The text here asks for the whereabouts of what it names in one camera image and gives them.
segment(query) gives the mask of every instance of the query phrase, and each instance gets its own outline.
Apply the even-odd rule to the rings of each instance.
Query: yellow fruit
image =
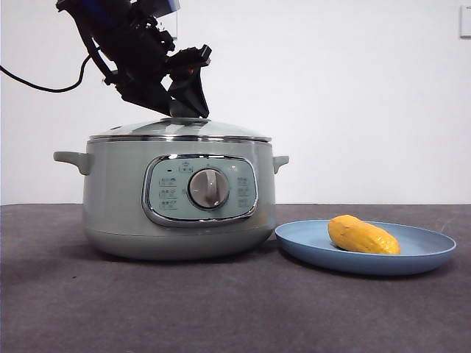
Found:
[[[327,227],[330,239],[339,248],[351,252],[400,254],[399,242],[395,237],[352,215],[332,218]]]

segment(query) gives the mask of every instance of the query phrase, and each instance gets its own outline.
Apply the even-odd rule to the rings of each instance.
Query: white wall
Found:
[[[51,87],[86,56],[56,0],[1,2],[1,64]],[[213,49],[210,118],[273,137],[291,162],[280,203],[471,203],[470,0],[180,0],[177,48]],[[158,114],[122,102],[89,64],[70,93],[2,77],[2,204],[81,202],[82,176],[53,151]]]

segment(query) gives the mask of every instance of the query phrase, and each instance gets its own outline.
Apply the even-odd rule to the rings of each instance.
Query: control panel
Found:
[[[250,216],[258,201],[253,167],[241,157],[173,154],[146,170],[143,209],[155,223],[230,221]]]

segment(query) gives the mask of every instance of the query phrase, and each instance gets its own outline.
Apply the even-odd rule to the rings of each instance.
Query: control knob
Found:
[[[195,204],[202,208],[216,208],[229,196],[226,176],[214,169],[203,169],[193,175],[188,191]]]

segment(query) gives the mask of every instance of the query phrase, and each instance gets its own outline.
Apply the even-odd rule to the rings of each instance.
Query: pot lid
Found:
[[[110,138],[209,138],[222,140],[254,140],[269,142],[271,138],[262,137],[254,132],[236,125],[219,123],[202,118],[164,118],[159,121],[117,126],[91,140]]]

